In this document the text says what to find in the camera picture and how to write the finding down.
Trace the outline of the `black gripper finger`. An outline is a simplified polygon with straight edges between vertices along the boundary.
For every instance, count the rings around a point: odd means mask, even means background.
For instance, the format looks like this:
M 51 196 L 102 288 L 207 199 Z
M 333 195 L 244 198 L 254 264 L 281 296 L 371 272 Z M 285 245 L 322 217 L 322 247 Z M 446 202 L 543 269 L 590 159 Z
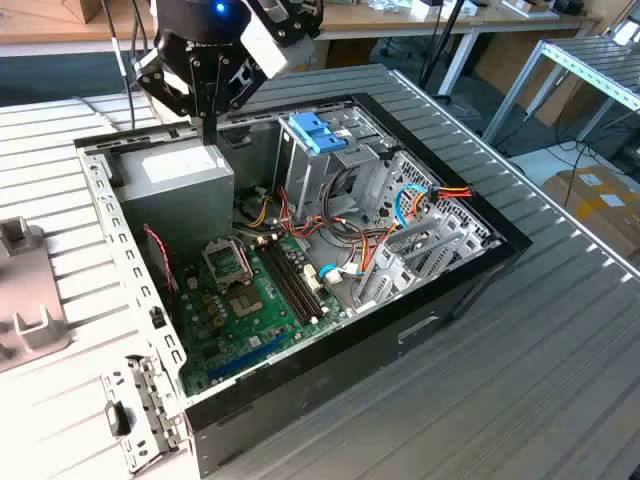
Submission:
M 205 119 L 206 145 L 217 143 L 218 119 L 239 110 L 266 80 L 264 71 L 248 53 L 243 58 L 225 56 L 218 60 L 210 114 Z
M 136 82 L 151 97 L 174 114 L 189 116 L 196 127 L 202 144 L 206 144 L 206 97 L 197 87 L 183 93 L 167 82 L 163 61 L 156 49 L 135 63 Z

